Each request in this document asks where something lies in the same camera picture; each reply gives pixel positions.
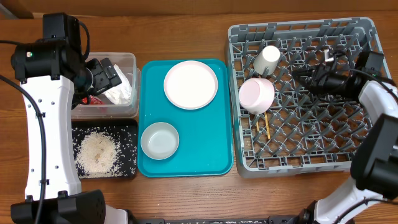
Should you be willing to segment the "white paper napkin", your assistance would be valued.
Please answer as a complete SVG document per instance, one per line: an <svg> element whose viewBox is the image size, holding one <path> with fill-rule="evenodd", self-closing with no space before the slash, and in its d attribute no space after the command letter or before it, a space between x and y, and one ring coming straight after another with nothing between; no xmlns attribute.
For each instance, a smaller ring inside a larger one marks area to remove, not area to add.
<svg viewBox="0 0 398 224"><path fill-rule="evenodd" d="M131 99L132 86L125 76L125 74L121 71L118 65L114 64L114 69L118 74L118 77L121 79L122 83L110 88L105 91L103 94L107 99L110 100L115 105L126 104Z"/></svg>

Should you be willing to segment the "red foil wrapper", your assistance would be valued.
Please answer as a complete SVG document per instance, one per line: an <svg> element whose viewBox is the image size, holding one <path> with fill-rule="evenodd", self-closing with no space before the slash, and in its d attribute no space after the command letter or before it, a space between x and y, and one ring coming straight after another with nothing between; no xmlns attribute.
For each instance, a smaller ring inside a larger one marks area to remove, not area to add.
<svg viewBox="0 0 398 224"><path fill-rule="evenodd" d="M83 105L103 105L104 104L104 102L101 101L98 97L92 96L92 95L82 99L81 103Z"/></svg>

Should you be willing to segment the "white ceramic cup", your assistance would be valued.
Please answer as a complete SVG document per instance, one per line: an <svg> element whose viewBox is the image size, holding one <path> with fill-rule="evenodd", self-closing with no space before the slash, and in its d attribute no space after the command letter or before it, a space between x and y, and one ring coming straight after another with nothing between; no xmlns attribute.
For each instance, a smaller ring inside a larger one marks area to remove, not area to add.
<svg viewBox="0 0 398 224"><path fill-rule="evenodd" d="M254 70L259 75L274 73L280 59L280 51L277 47L269 45L265 47L253 62Z"/></svg>

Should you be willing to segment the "small pink saucer plate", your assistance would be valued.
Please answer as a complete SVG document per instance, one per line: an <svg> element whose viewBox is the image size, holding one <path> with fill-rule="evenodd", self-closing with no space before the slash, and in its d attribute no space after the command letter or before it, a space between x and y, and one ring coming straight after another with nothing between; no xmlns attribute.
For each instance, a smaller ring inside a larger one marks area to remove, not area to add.
<svg viewBox="0 0 398 224"><path fill-rule="evenodd" d="M274 86L265 78L250 78L239 89L239 103L251 114L265 113L274 97Z"/></svg>

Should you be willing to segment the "grey bowl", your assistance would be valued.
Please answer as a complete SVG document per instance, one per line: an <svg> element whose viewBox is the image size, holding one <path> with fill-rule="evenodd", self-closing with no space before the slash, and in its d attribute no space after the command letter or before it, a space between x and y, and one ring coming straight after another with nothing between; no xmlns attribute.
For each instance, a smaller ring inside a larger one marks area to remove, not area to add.
<svg viewBox="0 0 398 224"><path fill-rule="evenodd" d="M141 148L151 159L164 160L171 157L178 145L179 134L169 123L153 123L141 135Z"/></svg>

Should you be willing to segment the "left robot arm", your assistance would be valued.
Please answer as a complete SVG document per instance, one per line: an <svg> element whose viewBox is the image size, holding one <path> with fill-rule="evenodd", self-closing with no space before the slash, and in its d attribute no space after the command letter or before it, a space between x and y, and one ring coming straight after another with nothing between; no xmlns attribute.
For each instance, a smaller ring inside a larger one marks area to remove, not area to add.
<svg viewBox="0 0 398 224"><path fill-rule="evenodd" d="M134 223L129 210L84 192L75 167L72 110L121 83L108 58L89 59L84 23L65 13L43 17L43 37L17 44L13 86L24 97L29 136L25 200L11 206L14 223Z"/></svg>

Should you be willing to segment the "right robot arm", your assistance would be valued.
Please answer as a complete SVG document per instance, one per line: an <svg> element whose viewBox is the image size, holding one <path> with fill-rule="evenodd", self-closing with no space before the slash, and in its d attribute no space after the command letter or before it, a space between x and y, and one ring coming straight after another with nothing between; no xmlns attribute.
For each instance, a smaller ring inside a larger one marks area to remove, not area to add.
<svg viewBox="0 0 398 224"><path fill-rule="evenodd" d="M360 103L373 126L352 160L350 178L303 209L295 223L353 223L377 203L397 204L397 86L382 76L382 53L361 52L346 69L337 67L342 56L351 57L342 50L326 53L318 65L296 69L292 77L310 93Z"/></svg>

